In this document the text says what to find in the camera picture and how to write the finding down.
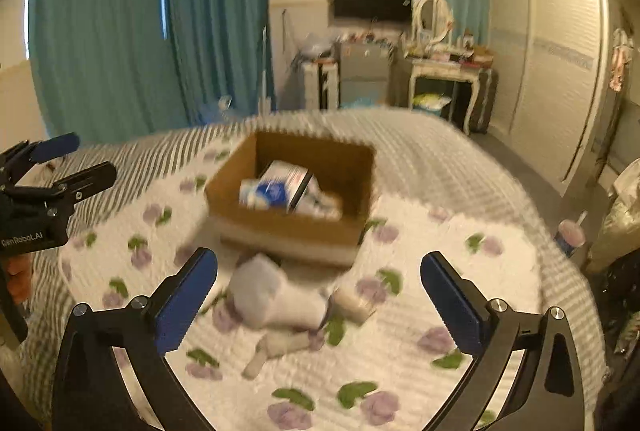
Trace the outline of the person's left hand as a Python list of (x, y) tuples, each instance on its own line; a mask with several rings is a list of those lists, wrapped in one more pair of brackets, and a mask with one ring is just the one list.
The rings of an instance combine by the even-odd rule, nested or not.
[(15, 304), (25, 302), (32, 293), (32, 256), (15, 255), (2, 262), (6, 289)]

